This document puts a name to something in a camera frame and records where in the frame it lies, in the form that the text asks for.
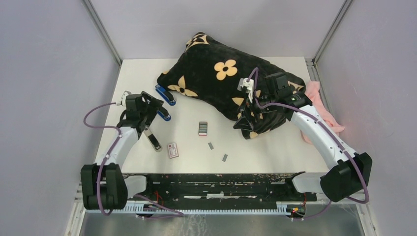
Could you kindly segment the blue stapler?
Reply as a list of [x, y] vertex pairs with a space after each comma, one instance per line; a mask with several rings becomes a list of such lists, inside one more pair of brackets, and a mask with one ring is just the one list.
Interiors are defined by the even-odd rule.
[[161, 85], [156, 85], [155, 90], [170, 106], [176, 105], [174, 96], [164, 87]]
[[162, 111], [162, 110], [158, 110], [158, 114], [165, 120], [165, 121], [170, 121], [171, 120], [171, 115], [169, 114], [168, 111]]

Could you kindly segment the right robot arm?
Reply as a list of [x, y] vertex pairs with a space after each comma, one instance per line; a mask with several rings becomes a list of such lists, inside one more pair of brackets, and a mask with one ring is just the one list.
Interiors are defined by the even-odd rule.
[[292, 177], [291, 183], [284, 187], [285, 197], [296, 201], [305, 192], [311, 192], [324, 194], [332, 202], [343, 199], [360, 204], [369, 202], [371, 157], [366, 152], [359, 154], [342, 141], [312, 101], [303, 92], [291, 88], [286, 74], [268, 75], [265, 83], [267, 90], [257, 94], [257, 68], [249, 77], [240, 79], [237, 89], [247, 93], [247, 97], [239, 107], [240, 117], [233, 128], [254, 131], [261, 116], [281, 114], [308, 137], [329, 169], [327, 173], [304, 172]]

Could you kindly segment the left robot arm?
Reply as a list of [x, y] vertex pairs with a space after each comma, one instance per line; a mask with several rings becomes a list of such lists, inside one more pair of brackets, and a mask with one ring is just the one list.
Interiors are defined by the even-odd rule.
[[127, 200], [137, 194], [143, 200], [154, 196], [155, 188], [146, 177], [135, 176], [124, 179], [122, 166], [133, 146], [144, 134], [156, 152], [162, 145], [150, 130], [156, 116], [170, 119], [163, 101], [147, 92], [132, 94], [125, 91], [117, 106], [123, 106], [117, 125], [110, 125], [116, 131], [112, 144], [93, 164], [81, 168], [81, 185], [84, 207], [99, 210], [108, 216], [113, 210], [123, 209]]

